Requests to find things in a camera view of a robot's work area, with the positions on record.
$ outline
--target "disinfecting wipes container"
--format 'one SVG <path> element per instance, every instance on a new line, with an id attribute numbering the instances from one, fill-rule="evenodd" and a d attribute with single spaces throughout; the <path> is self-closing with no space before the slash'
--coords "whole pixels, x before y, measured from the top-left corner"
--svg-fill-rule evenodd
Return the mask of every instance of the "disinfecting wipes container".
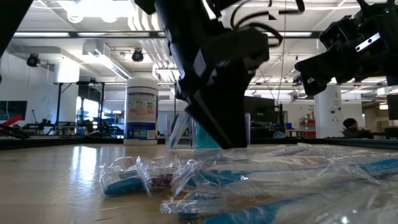
<path id="1" fill-rule="evenodd" d="M 156 80 L 134 77 L 126 85 L 125 145 L 157 144 L 159 90 Z"/>

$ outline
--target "person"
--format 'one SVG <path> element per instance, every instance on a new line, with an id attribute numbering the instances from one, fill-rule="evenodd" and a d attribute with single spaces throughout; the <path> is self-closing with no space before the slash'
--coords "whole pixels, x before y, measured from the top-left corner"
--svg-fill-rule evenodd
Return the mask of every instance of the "person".
<path id="1" fill-rule="evenodd" d="M 343 134 L 346 138 L 368 138 L 373 139 L 374 136 L 370 130 L 358 127 L 358 122 L 354 118 L 348 118 L 343 121 L 345 127 Z"/>

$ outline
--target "label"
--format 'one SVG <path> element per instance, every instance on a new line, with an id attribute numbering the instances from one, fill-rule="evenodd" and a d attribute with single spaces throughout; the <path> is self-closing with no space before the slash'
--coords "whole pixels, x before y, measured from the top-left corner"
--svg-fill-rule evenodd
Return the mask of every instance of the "label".
<path id="1" fill-rule="evenodd" d="M 157 96 L 152 93 L 128 93 L 125 139 L 157 139 Z"/>

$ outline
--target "security camera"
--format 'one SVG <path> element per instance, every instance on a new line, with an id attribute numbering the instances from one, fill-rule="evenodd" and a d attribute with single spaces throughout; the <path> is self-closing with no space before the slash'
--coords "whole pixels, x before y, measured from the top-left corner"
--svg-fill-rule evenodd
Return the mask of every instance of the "security camera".
<path id="1" fill-rule="evenodd" d="M 142 54 L 142 49 L 134 49 L 131 59 L 135 62 L 143 61 L 144 55 Z"/>
<path id="2" fill-rule="evenodd" d="M 39 55 L 38 54 L 30 54 L 30 57 L 27 59 L 26 64 L 27 64 L 27 66 L 33 67 L 33 68 L 39 67 L 41 64 Z"/>

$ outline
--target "table surface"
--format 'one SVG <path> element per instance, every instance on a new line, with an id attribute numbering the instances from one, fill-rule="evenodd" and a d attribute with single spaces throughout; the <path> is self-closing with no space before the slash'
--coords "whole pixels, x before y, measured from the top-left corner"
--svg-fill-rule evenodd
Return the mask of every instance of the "table surface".
<path id="1" fill-rule="evenodd" d="M 123 156 L 163 156 L 164 147 L 92 144 L 0 151 L 1 223 L 178 223 L 176 215 L 159 212 L 166 195 L 100 194 L 100 165 Z"/>

